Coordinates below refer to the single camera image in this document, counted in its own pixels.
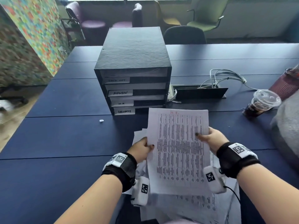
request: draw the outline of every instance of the table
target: table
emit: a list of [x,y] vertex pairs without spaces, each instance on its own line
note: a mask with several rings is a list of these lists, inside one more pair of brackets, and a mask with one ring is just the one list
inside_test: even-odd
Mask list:
[[[299,60],[298,44],[167,45],[172,84],[198,84],[212,68],[244,75],[248,85],[269,88]],[[127,150],[133,132],[147,128],[147,115],[111,116],[93,71],[102,47],[76,47],[0,153],[0,217],[8,223],[53,223],[100,176],[111,155]],[[299,176],[271,141],[271,110],[253,121],[242,115],[253,91],[223,81],[226,99],[169,103],[169,108],[209,109],[210,126],[231,141],[255,150],[273,173],[299,188]],[[264,223],[241,191],[242,218]],[[131,223],[138,209],[122,196],[111,223],[125,204]],[[128,223],[118,219],[117,224]]]

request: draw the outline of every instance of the colorful mosaic wall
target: colorful mosaic wall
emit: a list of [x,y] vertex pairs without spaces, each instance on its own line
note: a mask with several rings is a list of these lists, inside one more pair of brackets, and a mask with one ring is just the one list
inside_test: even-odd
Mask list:
[[67,54],[66,33],[61,25],[55,0],[0,0],[0,4],[37,53],[52,75]]
[[0,86],[46,85],[52,76],[0,6]]

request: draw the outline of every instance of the wrist-mounted device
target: wrist-mounted device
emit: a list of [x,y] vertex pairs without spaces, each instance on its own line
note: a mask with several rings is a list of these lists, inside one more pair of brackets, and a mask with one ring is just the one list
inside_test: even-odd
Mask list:
[[238,173],[246,166],[260,163],[257,155],[239,143],[225,143],[216,153],[221,171],[231,178],[237,178]]
[[129,153],[115,154],[104,166],[103,174],[113,174],[121,181],[123,192],[135,184],[137,162]]

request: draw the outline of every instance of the purple chair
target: purple chair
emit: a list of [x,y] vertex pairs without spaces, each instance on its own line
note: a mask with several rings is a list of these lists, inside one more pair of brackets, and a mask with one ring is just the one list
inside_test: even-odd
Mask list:
[[84,18],[79,3],[76,1],[69,3],[65,9],[70,17],[76,19],[80,23],[89,45],[103,45],[108,33],[108,27],[104,21],[88,20]]
[[135,4],[135,8],[132,12],[132,22],[123,21],[117,22],[113,24],[112,27],[143,27],[143,20],[142,20],[142,6],[139,3]]

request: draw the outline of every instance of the chair backrest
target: chair backrest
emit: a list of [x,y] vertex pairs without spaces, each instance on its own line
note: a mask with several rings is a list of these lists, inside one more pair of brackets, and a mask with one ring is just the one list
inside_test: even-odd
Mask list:
[[158,21],[163,20],[161,6],[160,6],[158,0],[154,0],[154,2],[155,2],[156,11],[157,11],[157,19],[158,19]]
[[228,0],[199,0],[195,10],[195,20],[203,23],[217,23]]
[[139,3],[135,4],[132,12],[132,27],[143,27],[142,6]]
[[164,33],[166,45],[206,44],[204,32],[192,26],[173,26]]
[[68,14],[71,17],[73,17],[74,19],[76,19],[77,21],[79,21],[79,23],[82,23],[84,21],[83,15],[82,15],[82,12],[80,10],[80,6],[79,6],[78,2],[74,1],[72,3],[69,3],[65,7],[65,9],[68,12]]

